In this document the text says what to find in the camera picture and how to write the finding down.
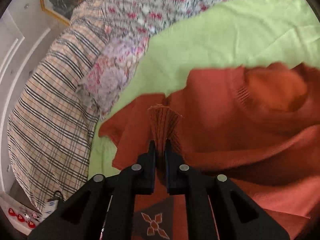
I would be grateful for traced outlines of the orange knit sweater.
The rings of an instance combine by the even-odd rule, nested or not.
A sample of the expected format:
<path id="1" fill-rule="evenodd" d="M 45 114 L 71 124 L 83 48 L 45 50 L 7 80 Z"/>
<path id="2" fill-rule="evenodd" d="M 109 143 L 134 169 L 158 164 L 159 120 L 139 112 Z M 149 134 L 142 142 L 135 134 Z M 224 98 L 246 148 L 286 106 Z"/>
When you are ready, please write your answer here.
<path id="1" fill-rule="evenodd" d="M 167 139 L 185 162 L 224 174 L 289 234 L 319 217 L 319 70 L 306 64 L 194 69 L 186 87 L 145 94 L 104 122 L 117 148 L 112 165 L 133 165 Z"/>

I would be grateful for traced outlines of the white red patterned box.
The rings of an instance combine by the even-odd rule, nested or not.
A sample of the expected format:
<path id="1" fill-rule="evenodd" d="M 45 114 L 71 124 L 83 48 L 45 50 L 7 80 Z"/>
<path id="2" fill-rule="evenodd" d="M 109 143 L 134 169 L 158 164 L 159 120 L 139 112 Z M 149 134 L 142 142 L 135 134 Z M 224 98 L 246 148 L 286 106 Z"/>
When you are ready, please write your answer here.
<path id="1" fill-rule="evenodd" d="M 14 229 L 18 230 L 24 235 L 29 235 L 40 223 L 48 218 L 60 204 L 64 202 L 60 191 L 54 193 L 53 198 L 45 202 L 42 212 L 34 211 L 7 193 L 1 191 L 1 210 L 5 217 L 9 220 Z"/>

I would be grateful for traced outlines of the plaid beige blanket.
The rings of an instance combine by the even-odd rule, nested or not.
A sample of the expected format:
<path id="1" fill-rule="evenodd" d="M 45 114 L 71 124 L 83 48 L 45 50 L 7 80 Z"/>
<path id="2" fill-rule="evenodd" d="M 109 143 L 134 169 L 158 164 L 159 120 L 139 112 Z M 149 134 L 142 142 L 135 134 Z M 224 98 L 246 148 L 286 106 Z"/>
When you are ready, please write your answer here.
<path id="1" fill-rule="evenodd" d="M 51 44 L 8 117 L 8 149 L 16 180 L 42 210 L 55 191 L 67 199 L 88 178 L 98 114 L 76 89 L 106 45 L 102 0 L 85 0 Z"/>

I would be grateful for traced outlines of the pink floral pillow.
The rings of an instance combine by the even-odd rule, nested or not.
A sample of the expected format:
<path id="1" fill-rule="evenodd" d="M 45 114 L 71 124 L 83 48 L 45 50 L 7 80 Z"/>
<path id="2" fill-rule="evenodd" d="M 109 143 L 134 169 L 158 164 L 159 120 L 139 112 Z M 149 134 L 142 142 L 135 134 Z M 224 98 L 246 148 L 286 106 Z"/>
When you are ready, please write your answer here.
<path id="1" fill-rule="evenodd" d="M 91 70 L 78 84 L 76 94 L 86 107 L 103 120 L 130 83 L 148 49 L 149 38 L 112 39 L 97 57 Z"/>

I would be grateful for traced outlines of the light green bed sheet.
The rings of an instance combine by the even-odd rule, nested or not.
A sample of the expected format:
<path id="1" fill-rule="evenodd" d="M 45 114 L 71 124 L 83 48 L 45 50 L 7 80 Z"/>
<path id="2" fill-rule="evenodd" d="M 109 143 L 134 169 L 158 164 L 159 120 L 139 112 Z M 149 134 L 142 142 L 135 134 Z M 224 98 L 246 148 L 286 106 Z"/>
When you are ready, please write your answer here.
<path id="1" fill-rule="evenodd" d="M 319 21 L 306 0 L 232 0 L 152 37 L 112 114 L 140 95 L 171 94 L 193 69 L 319 67 Z"/>

